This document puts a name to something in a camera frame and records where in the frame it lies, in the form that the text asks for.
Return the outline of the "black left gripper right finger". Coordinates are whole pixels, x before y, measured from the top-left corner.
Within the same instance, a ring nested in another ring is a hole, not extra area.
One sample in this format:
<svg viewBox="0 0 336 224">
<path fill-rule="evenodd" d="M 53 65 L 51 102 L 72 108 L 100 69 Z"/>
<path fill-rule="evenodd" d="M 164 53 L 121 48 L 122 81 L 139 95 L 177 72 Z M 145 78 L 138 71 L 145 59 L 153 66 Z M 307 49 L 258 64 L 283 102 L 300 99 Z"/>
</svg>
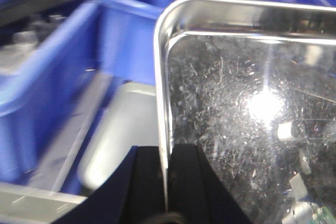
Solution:
<svg viewBox="0 0 336 224">
<path fill-rule="evenodd" d="M 251 223 L 209 164 L 201 146 L 176 144 L 168 173 L 168 211 L 187 223 Z"/>
</svg>

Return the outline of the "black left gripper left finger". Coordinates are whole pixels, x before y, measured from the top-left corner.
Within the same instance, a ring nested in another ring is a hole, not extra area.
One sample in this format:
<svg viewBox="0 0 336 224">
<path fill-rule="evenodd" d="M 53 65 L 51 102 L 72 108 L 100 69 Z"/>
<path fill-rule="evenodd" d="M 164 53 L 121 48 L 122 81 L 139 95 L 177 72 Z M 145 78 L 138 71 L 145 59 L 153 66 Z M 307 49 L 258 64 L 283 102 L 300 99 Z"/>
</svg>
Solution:
<svg viewBox="0 0 336 224">
<path fill-rule="evenodd" d="M 98 189 L 55 223 L 141 223 L 164 211 L 159 149 L 133 146 Z"/>
</svg>

